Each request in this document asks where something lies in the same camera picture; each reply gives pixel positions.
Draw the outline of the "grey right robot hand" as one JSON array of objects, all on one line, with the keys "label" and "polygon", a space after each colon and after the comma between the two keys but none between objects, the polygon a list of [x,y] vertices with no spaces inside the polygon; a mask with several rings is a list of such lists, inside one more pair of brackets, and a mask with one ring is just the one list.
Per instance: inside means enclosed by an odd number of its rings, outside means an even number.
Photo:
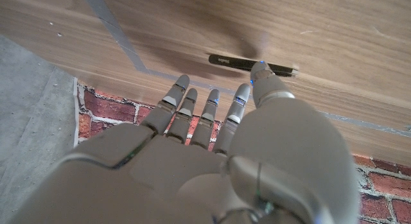
[{"label": "grey right robot hand", "polygon": [[13,223],[356,223],[360,196],[340,132],[265,62],[238,87],[215,141],[219,92],[193,134],[181,76],[138,125],[82,142]]}]

